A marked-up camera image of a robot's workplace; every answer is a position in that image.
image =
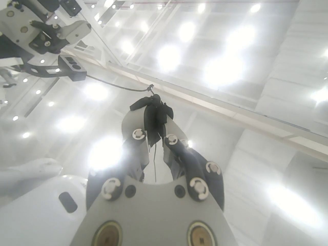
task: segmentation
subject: circular connector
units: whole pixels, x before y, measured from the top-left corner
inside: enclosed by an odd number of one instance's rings
[[[102,197],[105,198],[106,200],[110,200],[116,188],[119,186],[121,186],[121,182],[116,177],[112,177],[106,180],[106,182],[103,184],[101,188]]]
[[[170,145],[174,145],[178,142],[178,138],[174,134],[168,134],[168,135],[166,135],[166,138],[169,139],[169,144]]]
[[[189,185],[198,193],[199,200],[205,200],[207,198],[209,193],[208,185],[203,179],[200,177],[193,177]]]
[[[221,174],[221,169],[220,166],[218,166],[215,162],[213,161],[209,161],[208,163],[206,163],[206,171],[208,173],[217,173],[218,175]]]
[[[135,140],[141,140],[145,137],[145,135],[143,134],[142,129],[136,129],[136,130],[133,131],[132,137]]]

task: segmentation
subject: ceiling light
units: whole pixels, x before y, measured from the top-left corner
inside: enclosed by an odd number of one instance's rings
[[[25,132],[24,134],[23,134],[23,138],[28,138],[29,137],[29,132]]]
[[[188,42],[192,39],[195,33],[195,24],[192,22],[186,22],[180,26],[179,37],[183,42]]]
[[[149,30],[147,23],[145,23],[144,21],[141,23],[141,29],[145,33]]]
[[[328,90],[324,87],[321,90],[313,93],[311,98],[316,101],[316,103],[320,103],[328,99]]]
[[[86,120],[82,117],[72,116],[62,119],[58,123],[58,128],[63,132],[73,133],[79,131],[85,124]]]
[[[113,4],[114,0],[106,0],[104,3],[104,7],[110,8],[111,5]]]
[[[132,54],[135,49],[129,41],[124,41],[122,44],[122,50],[127,54]]]
[[[198,13],[201,14],[204,12],[204,10],[205,10],[205,4],[200,4],[197,9]]]
[[[108,96],[108,89],[101,84],[94,83],[87,85],[84,89],[84,93],[90,99],[101,101]]]
[[[179,65],[181,55],[176,46],[166,45],[159,50],[157,60],[163,71],[171,71]]]
[[[103,170],[119,163],[122,156],[122,140],[108,136],[95,143],[89,156],[90,167],[95,170]]]
[[[241,78],[244,64],[235,56],[224,56],[210,61],[204,68],[204,81],[211,89],[231,84]]]
[[[328,49],[323,53],[323,56],[328,57]]]
[[[259,10],[260,10],[260,8],[261,8],[261,5],[260,4],[256,4],[256,5],[253,5],[252,7],[251,7],[251,13],[256,13],[256,12],[258,12]]]
[[[254,41],[255,29],[251,25],[233,31],[227,38],[229,50],[239,50],[251,45]]]
[[[96,21],[98,21],[100,19],[99,13],[97,13],[94,18],[95,18]]]
[[[319,227],[322,224],[317,212],[299,195],[285,187],[269,189],[269,195],[276,206],[289,217],[304,224]]]

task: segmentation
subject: gray metal plate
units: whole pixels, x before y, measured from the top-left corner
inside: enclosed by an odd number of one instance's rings
[[[174,193],[178,184],[186,190],[181,199]],[[124,194],[128,185],[136,187],[132,198]],[[185,177],[162,185],[142,184],[126,177],[123,193],[118,200],[110,202],[102,196],[97,197],[71,246],[90,246],[96,230],[109,220],[118,222],[122,227],[122,246],[188,245],[188,228],[195,221],[202,221],[212,229],[216,245],[238,246],[212,195],[202,203],[192,200],[187,192]]]

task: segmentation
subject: ceiling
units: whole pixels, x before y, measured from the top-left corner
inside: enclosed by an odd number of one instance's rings
[[[81,19],[93,29],[64,52],[105,81],[136,89],[155,85],[193,147],[220,164],[225,217],[239,245],[324,245],[326,0],[76,1],[82,8],[78,16],[70,18],[60,8],[48,22]],[[34,57],[31,63],[41,59],[51,65],[56,57]],[[21,74],[18,82],[0,110],[6,155],[1,165],[53,157],[64,173],[82,177],[92,146],[104,136],[120,136],[130,104],[145,96],[106,86],[101,88],[106,100],[95,100],[86,92],[95,84],[90,79],[73,83]],[[61,121],[72,117],[83,127],[65,132]],[[30,133],[26,139],[25,132]],[[145,170],[150,184],[155,183],[153,153]],[[156,183],[169,182],[160,149],[155,164]],[[272,196],[288,199],[290,192],[320,214],[319,228],[295,218],[290,206]]]

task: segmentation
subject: black wire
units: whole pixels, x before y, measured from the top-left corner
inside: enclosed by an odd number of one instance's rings
[[[157,182],[157,179],[156,179],[156,165],[155,165],[156,149],[157,149],[157,143],[155,143],[155,153],[154,153],[155,183]]]
[[[127,87],[123,87],[123,86],[119,86],[119,85],[116,85],[116,84],[113,84],[113,83],[109,83],[109,82],[105,82],[103,80],[100,80],[96,77],[92,77],[90,75],[87,75],[87,77],[91,78],[91,79],[94,79],[94,80],[97,80],[99,82],[102,82],[102,83],[105,83],[105,84],[109,84],[111,86],[115,86],[117,88],[121,88],[121,89],[125,89],[125,90],[129,90],[129,91],[134,91],[134,92],[146,92],[146,91],[150,91],[152,92],[152,94],[154,95],[154,92],[152,91],[152,88],[154,87],[153,84],[151,84],[150,86],[147,87],[147,89],[143,89],[143,90],[138,90],[138,89],[132,89],[132,88],[127,88]]]

